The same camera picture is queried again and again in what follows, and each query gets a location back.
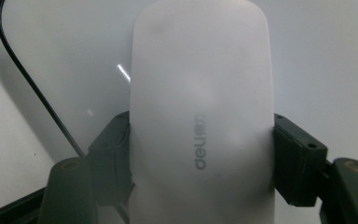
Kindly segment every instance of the screw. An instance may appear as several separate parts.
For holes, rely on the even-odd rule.
[[[346,161],[345,165],[350,168],[351,170],[353,170],[354,172],[358,173],[358,162],[356,161]]]

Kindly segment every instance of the white backdrop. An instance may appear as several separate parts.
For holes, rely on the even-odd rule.
[[[275,112],[328,145],[330,160],[358,160],[358,1],[254,2],[269,23]],[[0,42],[0,207],[44,187],[54,162],[71,156]],[[277,194],[277,224],[320,223],[318,210]]]

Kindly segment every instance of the plastic casing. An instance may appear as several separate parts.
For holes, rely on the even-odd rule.
[[[253,3],[170,0],[133,36],[131,224],[274,222],[267,20]]]

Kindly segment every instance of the deli logo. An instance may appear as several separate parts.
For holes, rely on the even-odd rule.
[[[197,114],[195,117],[194,126],[194,149],[196,159],[194,160],[196,168],[203,170],[206,168],[206,126],[205,126],[205,115]]]

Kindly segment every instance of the black mount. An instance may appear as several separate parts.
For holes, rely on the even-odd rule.
[[[310,207],[319,197],[323,224],[358,224],[358,161],[330,163],[324,144],[281,115],[275,115],[273,135],[275,188],[287,203]],[[46,189],[1,208],[0,223],[94,224],[96,204],[114,206],[130,223],[129,136],[129,112],[115,116],[87,157],[54,165]]]

